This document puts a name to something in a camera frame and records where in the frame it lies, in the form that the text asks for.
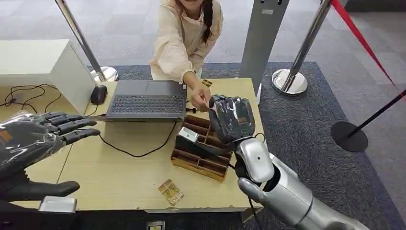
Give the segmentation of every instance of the chrome pole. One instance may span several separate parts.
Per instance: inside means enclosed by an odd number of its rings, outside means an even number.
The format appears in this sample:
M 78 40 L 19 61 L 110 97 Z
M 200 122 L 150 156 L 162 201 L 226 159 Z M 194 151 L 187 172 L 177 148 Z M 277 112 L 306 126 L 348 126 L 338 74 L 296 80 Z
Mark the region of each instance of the chrome pole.
M 299 73 L 299 70 L 302 67 L 307 53 L 309 52 L 330 7 L 331 0 L 323 0 L 291 69 L 280 69 L 273 74 L 272 86 L 278 92 L 287 95 L 297 95 L 303 93 L 307 89 L 307 80 L 301 73 Z
M 78 40 L 80 46 L 82 47 L 83 51 L 85 52 L 87 58 L 90 61 L 91 66 L 96 71 L 97 76 L 99 77 L 100 81 L 107 81 L 106 76 L 104 75 L 102 68 L 100 67 L 99 63 L 96 60 L 93 52 L 91 51 L 85 37 L 83 36 L 82 31 L 80 30 L 78 23 L 76 22 L 75 18 L 72 15 L 68 5 L 66 4 L 65 0 L 55 0 L 58 4 L 59 9 L 61 10 L 62 14 L 64 15 L 66 21 L 69 24 L 70 29 L 72 30 L 73 34 L 75 35 L 76 39 Z

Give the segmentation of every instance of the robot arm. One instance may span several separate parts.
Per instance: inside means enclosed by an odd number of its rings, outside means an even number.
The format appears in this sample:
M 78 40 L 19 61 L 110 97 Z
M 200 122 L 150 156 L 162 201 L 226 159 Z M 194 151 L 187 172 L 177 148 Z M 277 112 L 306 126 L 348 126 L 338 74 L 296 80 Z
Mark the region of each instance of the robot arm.
M 292 169 L 252 137 L 255 121 L 247 99 L 214 95 L 209 106 L 220 140 L 234 146 L 238 186 L 249 198 L 300 230 L 368 230 L 313 197 Z
M 61 184 L 32 182 L 25 168 L 55 153 L 65 145 L 96 136 L 95 121 L 79 115 L 21 112 L 0 122 L 0 200 L 42 200 L 45 196 L 67 196 L 79 189 L 71 181 Z

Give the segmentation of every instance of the beige shirt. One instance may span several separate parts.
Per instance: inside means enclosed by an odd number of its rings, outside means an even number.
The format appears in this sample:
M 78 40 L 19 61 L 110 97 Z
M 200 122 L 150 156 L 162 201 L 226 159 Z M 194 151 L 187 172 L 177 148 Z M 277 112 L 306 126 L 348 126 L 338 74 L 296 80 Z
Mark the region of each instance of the beige shirt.
M 212 35 L 207 44 L 202 41 L 207 26 L 203 12 L 198 20 L 189 18 L 175 0 L 161 0 L 158 10 L 158 38 L 155 56 L 150 62 L 154 80 L 183 82 L 188 71 L 202 68 L 204 58 L 212 50 L 223 27 L 223 13 L 217 0 L 213 0 Z

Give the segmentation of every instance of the laptop touchpad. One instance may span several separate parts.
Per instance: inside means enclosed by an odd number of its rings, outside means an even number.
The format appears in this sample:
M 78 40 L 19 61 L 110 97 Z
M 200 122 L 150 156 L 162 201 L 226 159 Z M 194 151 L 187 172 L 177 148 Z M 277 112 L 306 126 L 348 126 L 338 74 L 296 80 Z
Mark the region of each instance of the laptop touchpad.
M 166 95 L 176 92 L 177 84 L 168 81 L 150 81 L 148 82 L 147 94 Z

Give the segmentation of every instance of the wooden desk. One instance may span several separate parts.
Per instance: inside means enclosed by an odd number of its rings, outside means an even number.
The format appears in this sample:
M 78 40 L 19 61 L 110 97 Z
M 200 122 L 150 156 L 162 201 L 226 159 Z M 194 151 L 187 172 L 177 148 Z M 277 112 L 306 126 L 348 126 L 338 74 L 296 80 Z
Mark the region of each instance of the wooden desk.
M 251 79 L 216 79 L 212 94 L 246 97 L 251 101 L 256 132 L 262 132 L 256 97 Z M 107 112 L 116 82 L 105 83 L 108 98 L 99 105 L 96 115 Z M 86 114 L 94 111 L 90 105 Z M 208 119 L 207 113 L 197 113 Z M 141 155 L 163 144 L 174 123 L 99 122 L 96 129 L 112 145 L 134 155 Z M 180 124 L 169 142 L 160 150 L 133 158 L 104 144 L 99 137 L 75 143 L 70 151 L 59 182 L 74 180 L 80 189 L 72 194 L 78 199 L 78 210 L 142 209 L 147 212 L 215 212 L 245 211 L 249 207 L 237 185 L 237 176 L 229 170 L 224 182 L 173 166 L 170 156 Z M 171 207 L 158 187 L 171 179 L 184 193 L 184 198 Z
M 38 113 L 44 113 L 46 105 L 51 101 L 56 99 L 60 92 L 53 88 L 44 86 L 45 94 L 39 98 L 30 100 L 28 103 L 31 104 Z M 25 100 L 40 95 L 43 91 L 40 88 L 33 90 L 21 90 L 14 93 L 14 97 L 17 98 L 17 102 L 24 102 Z M 0 87 L 0 104 L 4 103 L 4 99 L 10 93 L 10 87 Z M 6 120 L 19 112 L 21 110 L 21 105 L 12 104 L 9 107 L 0 106 L 0 122 Z M 30 106 L 25 106 L 24 110 L 34 113 Z M 61 111 L 69 114 L 77 114 L 78 112 L 70 105 L 70 103 L 62 96 L 56 102 L 52 103 L 48 111 Z M 64 162 L 68 157 L 71 146 L 67 146 L 61 150 L 58 154 L 48 157 L 30 167 L 27 168 L 27 174 L 32 181 L 35 182 L 45 182 L 45 183 L 57 183 L 58 177 L 62 171 Z M 39 201 L 22 201 L 14 202 L 17 205 L 23 207 L 38 208 Z

